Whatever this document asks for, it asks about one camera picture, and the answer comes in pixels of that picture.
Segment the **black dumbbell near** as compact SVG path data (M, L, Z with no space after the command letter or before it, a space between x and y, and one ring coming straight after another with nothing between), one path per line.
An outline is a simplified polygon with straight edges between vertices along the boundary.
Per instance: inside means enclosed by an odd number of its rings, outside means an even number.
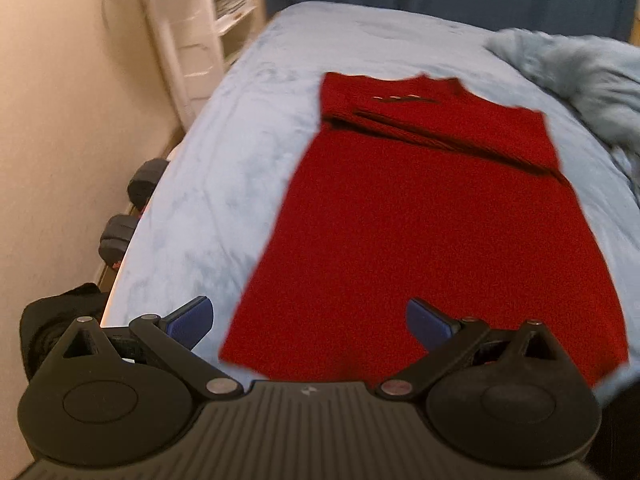
M130 214L116 214L106 222L98 253L109 268L117 270L122 264L138 223L139 218Z

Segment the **light blue bed sheet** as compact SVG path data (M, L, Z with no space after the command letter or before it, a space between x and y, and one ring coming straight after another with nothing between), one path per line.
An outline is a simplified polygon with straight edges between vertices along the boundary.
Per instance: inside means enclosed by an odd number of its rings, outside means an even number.
M236 304L319 125L327 72L457 77L503 105L540 110L639 339L639 206L623 164L570 109L486 48L489 32L344 3L289 6L242 54L182 141L134 232L103 322L124 326L204 295L215 310L198 355L216 362Z

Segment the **black dumbbell far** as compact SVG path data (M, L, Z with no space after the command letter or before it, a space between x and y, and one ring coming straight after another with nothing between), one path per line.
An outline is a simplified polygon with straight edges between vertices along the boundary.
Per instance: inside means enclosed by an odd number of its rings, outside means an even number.
M127 185L127 194L137 210L142 211L149 203L160 178L168 167L169 162L163 158L153 158L144 162L131 177Z

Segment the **red knit sweater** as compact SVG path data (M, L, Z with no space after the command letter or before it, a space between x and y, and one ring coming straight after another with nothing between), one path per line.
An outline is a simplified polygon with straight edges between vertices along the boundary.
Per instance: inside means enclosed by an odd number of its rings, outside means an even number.
M320 116L221 361L377 384L424 355L412 298L507 330L544 322L589 385L627 361L610 272L541 113L456 78L328 73Z

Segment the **white shelf unit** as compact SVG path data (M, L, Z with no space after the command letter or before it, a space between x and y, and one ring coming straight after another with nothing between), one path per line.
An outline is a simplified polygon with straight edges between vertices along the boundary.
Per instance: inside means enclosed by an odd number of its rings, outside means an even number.
M264 0L142 2L172 104L189 129L265 27Z

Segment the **grey-blue fleece blanket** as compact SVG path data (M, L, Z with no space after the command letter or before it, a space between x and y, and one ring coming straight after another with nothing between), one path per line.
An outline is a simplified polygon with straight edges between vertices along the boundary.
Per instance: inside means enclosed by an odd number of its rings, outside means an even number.
M567 37L510 28L486 48L574 108L639 183L639 48L611 38Z

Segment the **black dumbbell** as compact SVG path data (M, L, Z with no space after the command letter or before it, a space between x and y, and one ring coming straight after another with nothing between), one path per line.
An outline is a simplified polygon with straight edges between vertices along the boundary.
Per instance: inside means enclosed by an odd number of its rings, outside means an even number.
M130 214L116 214L106 222L98 253L109 268L117 270L122 264L138 223L139 218Z
M163 158L153 158L144 162L131 177L127 185L127 194L137 210L142 211L149 203L160 178L168 167L169 162Z

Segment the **black cloth on floor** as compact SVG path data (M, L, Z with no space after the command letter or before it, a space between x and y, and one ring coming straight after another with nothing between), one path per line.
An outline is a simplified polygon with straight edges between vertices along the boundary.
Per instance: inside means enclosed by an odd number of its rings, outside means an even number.
M25 307L20 321L20 346L30 382L51 349L76 318L102 320L110 294L85 283L58 296L40 298Z

